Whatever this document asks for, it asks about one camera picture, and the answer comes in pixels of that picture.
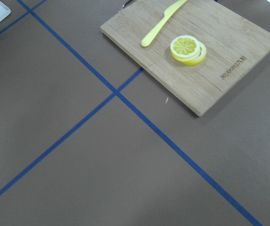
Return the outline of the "yellow lemon slices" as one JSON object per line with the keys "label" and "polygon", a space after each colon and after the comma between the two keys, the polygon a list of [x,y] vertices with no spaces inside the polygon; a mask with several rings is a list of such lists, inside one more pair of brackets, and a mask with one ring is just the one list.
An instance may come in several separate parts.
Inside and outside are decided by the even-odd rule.
{"label": "yellow lemon slices", "polygon": [[170,44],[172,57],[185,64],[197,65],[206,58],[207,50],[203,43],[189,35],[178,36]]}

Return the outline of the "yellow plastic knife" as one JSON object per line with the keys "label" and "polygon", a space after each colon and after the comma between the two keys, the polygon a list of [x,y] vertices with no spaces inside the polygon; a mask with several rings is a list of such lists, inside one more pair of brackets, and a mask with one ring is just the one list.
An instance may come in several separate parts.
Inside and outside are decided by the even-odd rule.
{"label": "yellow plastic knife", "polygon": [[169,6],[164,11],[163,18],[147,33],[147,35],[141,40],[141,46],[147,47],[149,46],[153,40],[156,38],[162,27],[165,25],[165,23],[170,19],[170,17],[181,7],[183,6],[187,0],[179,0]]}

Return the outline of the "bamboo cutting board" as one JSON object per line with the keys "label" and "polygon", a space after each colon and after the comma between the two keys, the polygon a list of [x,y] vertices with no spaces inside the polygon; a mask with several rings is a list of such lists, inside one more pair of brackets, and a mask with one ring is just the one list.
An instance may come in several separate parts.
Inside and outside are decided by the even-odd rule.
{"label": "bamboo cutting board", "polygon": [[270,32],[213,0],[138,0],[101,30],[198,116],[270,53]]}

